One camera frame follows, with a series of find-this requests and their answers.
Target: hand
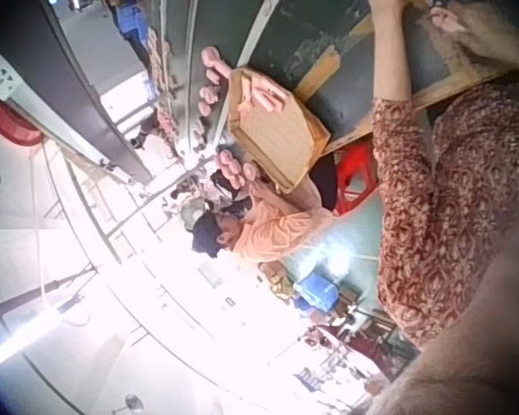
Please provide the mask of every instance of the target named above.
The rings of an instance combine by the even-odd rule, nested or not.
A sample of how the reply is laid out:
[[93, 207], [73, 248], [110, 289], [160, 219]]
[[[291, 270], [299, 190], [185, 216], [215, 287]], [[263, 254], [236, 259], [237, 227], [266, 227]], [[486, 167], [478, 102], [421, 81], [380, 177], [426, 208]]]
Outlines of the hand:
[[405, 4], [406, 0], [369, 0], [373, 23], [387, 17], [401, 18]]
[[431, 9], [432, 22], [474, 54], [519, 66], [519, 30], [486, 3], [450, 2]]

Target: red patterned blouse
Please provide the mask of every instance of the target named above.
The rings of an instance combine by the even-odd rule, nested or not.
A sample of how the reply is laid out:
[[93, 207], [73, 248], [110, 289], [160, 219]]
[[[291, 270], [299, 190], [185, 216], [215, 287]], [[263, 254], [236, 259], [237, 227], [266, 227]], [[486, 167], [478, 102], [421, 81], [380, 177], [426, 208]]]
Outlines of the red patterned blouse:
[[485, 85], [432, 132], [435, 172], [410, 103], [375, 99], [384, 206], [378, 293], [423, 348], [465, 310], [503, 235], [519, 219], [519, 100]]

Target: blue plastic crate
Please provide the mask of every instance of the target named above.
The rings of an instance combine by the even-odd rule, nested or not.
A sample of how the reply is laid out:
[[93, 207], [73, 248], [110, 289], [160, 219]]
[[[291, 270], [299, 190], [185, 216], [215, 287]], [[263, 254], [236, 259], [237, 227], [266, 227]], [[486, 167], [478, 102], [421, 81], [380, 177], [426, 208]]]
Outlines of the blue plastic crate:
[[294, 290], [310, 305], [325, 313], [331, 311], [338, 301], [338, 287], [315, 272], [295, 283]]
[[146, 22], [146, 16], [140, 10], [137, 13], [135, 23], [138, 31], [138, 39], [147, 47], [148, 23]]
[[137, 28], [137, 15], [142, 14], [134, 5], [118, 6], [115, 13], [118, 18], [119, 31], [123, 34]]

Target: bright light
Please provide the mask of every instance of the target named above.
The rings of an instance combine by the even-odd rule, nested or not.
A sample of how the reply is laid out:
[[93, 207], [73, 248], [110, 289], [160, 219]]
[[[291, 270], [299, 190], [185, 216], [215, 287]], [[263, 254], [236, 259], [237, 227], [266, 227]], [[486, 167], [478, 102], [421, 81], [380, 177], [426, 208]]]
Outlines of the bright light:
[[327, 267], [330, 273], [337, 278], [344, 277], [349, 272], [349, 252], [341, 245], [333, 245], [327, 251], [329, 260]]
[[56, 309], [48, 309], [17, 330], [0, 346], [0, 364], [55, 329], [61, 321]]

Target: wooden tray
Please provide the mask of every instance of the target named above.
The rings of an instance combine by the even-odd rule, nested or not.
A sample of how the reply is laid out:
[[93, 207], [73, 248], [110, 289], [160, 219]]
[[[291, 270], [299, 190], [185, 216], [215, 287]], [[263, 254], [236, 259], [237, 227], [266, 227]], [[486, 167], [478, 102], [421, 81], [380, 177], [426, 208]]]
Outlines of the wooden tray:
[[330, 134], [291, 93], [282, 112], [267, 112], [256, 104], [241, 118], [241, 79], [253, 73], [257, 72], [244, 67], [231, 73], [228, 129], [280, 190], [290, 193], [321, 156]]

